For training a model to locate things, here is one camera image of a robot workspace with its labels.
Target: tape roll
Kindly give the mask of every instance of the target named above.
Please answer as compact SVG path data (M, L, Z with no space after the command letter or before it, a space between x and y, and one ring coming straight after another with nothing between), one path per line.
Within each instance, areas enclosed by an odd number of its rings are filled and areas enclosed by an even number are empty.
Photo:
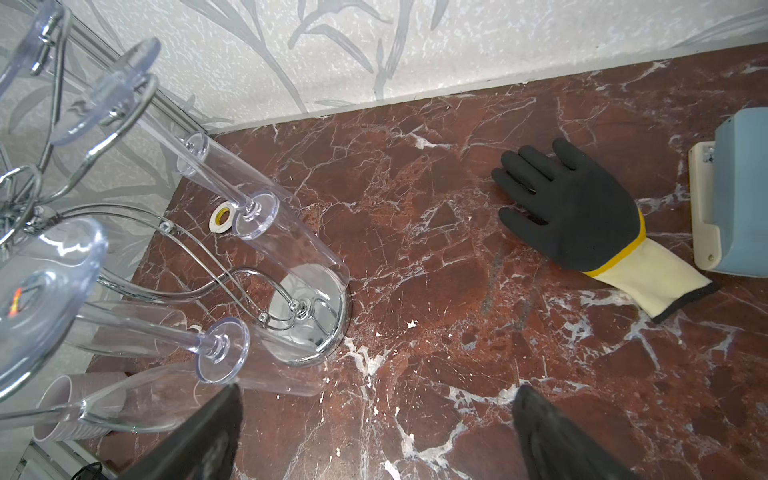
M235 217L235 208L230 202L224 202L216 207L208 221L208 228L213 233L224 233L232 228L232 219Z

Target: marble countertop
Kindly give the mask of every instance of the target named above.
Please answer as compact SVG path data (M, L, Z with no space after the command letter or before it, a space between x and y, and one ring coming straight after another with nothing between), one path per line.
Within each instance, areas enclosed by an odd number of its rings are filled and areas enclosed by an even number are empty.
M768 45L755 45L218 137L296 191L353 295L321 396L245 393L234 478L526 478L509 412L522 382L644 478L768 475L768 280L708 274L720 292L655 326L626 294L510 234L490 178L502 151L550 153L565 136L637 199L648 236L691 262L687 150L768 105L767 84ZM207 232L219 203L183 181L169 217L226 265L257 264ZM134 279L207 281L157 238ZM203 328L237 314L220 293L184 311ZM88 444L124 468L159 438Z

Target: glass base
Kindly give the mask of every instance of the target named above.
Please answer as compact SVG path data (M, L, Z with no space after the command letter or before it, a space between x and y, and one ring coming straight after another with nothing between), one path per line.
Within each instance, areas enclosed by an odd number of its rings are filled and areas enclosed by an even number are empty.
M0 401L51 358L107 256L91 218L61 222L22 244L0 269Z
M231 382L245 364L250 351L250 331L245 323L227 317L214 323L206 336L219 336L223 348L211 358L197 355L197 376L208 383L220 385Z
M134 90L145 81L160 49L160 41L153 37L125 52L89 91L61 114L51 131L51 143L56 146L71 143L116 111L123 117L129 116L139 103Z
M315 263L307 263L290 269L280 285L292 298L309 306L307 315L297 319L289 329L270 330L274 336L315 353L302 358L286 358L282 352L269 343L267 349L279 360L294 366L313 365L322 362L339 346L346 327L349 325L351 296L338 277L331 270ZM307 279L320 289L309 287L301 279ZM269 314L273 318L290 318L288 303L277 292L272 295ZM269 326L285 328L286 323L275 320Z
M245 163L243 159L219 145L206 134L199 131L195 132L182 143L202 164L219 174L222 180L229 182L232 187L240 190L248 197L253 198L266 189L277 195L280 203L290 205L295 214L301 211L301 202L296 198L296 195ZM183 156L179 156L176 160L176 172L220 197L227 196L221 193L220 188L200 175Z

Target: black glove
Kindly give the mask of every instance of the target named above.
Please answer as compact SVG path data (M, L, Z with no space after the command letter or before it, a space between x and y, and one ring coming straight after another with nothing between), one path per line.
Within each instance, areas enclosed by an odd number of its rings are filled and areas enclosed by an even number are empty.
M502 223L557 265L629 293L659 323L717 287L645 237L643 215L603 167L562 138L560 161L533 147L502 154L493 179L533 217L502 208Z
M532 387L520 387L512 415L531 480L640 480Z
M231 383L118 480L229 480L242 423L240 387Z

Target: chrome round base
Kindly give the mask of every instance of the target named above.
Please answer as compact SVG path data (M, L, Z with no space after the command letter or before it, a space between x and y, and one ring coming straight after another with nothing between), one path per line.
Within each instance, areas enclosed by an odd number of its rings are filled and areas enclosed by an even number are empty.
M351 296L336 274L313 263L300 265L280 282L288 294L308 305L308 311L293 324L271 320L270 333L308 352L296 358L287 356L277 348L266 347L279 360L290 365L305 366L322 362L339 346L349 325ZM277 292L270 301L269 314L273 319L290 318L285 299Z

